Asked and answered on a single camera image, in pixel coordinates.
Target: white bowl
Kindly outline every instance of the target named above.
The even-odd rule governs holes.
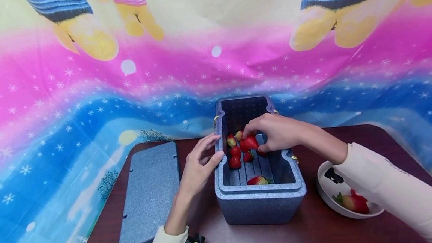
[[[369,207],[369,214],[360,214],[348,210],[338,204],[335,200],[333,200],[332,196],[337,197],[338,193],[341,192],[342,195],[351,194],[351,188],[344,182],[341,184],[336,184],[329,178],[326,178],[324,174],[332,168],[333,164],[329,161],[321,164],[318,169],[318,179],[316,180],[316,187],[318,188],[319,195],[324,200],[324,202],[330,206],[333,210],[338,212],[345,217],[353,218],[353,219],[365,219],[375,217],[384,212],[384,209],[378,206],[377,204],[367,202],[367,206]]]

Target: foam box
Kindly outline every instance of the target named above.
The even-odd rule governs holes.
[[[216,104],[216,152],[228,152],[227,136],[243,130],[252,119],[265,113],[275,113],[267,96],[241,96],[221,99]],[[259,144],[267,137],[256,136]],[[252,150],[253,162],[243,163],[241,169],[228,167],[227,155],[215,170],[215,192],[225,220],[231,225],[286,224],[296,212],[304,195],[306,184],[290,149],[269,152],[261,157]],[[247,181],[264,176],[274,184],[247,186]]]
[[[135,153],[130,161],[120,243],[150,243],[167,220],[179,188],[174,142]]]

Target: red strawberry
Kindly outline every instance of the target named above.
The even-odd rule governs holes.
[[[236,137],[232,134],[228,135],[228,137],[226,138],[226,143],[230,147],[235,147],[237,145]]]
[[[266,152],[262,152],[259,150],[256,150],[256,152],[258,153],[258,155],[260,155],[261,157],[267,158],[267,153]]]
[[[265,177],[254,177],[247,182],[248,185],[267,185],[270,184],[270,181]]]
[[[250,153],[247,152],[244,156],[243,156],[243,162],[251,162],[254,160],[254,156]]]
[[[250,152],[250,150],[245,146],[245,141],[244,140],[241,140],[240,141],[240,149],[241,149],[241,151],[243,152],[243,153],[247,153],[247,152]]]
[[[356,191],[353,190],[353,189],[351,189],[351,195],[354,196],[354,197],[358,197],[359,199],[363,200],[365,203],[367,202],[367,199],[366,199],[365,197],[363,197],[363,196],[361,196],[361,195],[358,195],[358,194],[356,193]]]
[[[230,169],[240,169],[242,162],[240,161],[240,158],[232,157],[228,161],[228,166]]]
[[[253,135],[249,135],[248,137],[246,137],[245,138],[245,140],[244,140],[244,146],[247,148],[247,149],[258,149],[258,147],[260,146],[259,144],[258,144],[258,141],[257,141],[257,139],[255,138],[255,136],[253,136]]]
[[[243,131],[239,130],[236,134],[235,137],[237,138],[238,141],[243,140]]]
[[[241,158],[242,152],[240,151],[240,148],[238,146],[232,147],[229,151],[231,154],[231,158]]]
[[[360,214],[369,214],[367,203],[358,196],[342,196],[342,205],[344,208]]]

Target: white sleeve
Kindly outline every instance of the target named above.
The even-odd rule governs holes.
[[[432,242],[432,187],[359,144],[348,145],[336,172],[357,194],[379,204]]]
[[[163,226],[160,226],[154,236],[153,243],[185,243],[188,239],[189,227],[186,226],[186,230],[179,235],[169,235],[165,233]]]

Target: yellow circle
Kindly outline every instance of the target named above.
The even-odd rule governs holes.
[[[129,144],[133,143],[133,141],[136,140],[138,137],[138,134],[134,132],[133,130],[125,130],[122,132],[118,138],[118,142],[122,146],[128,146]]]

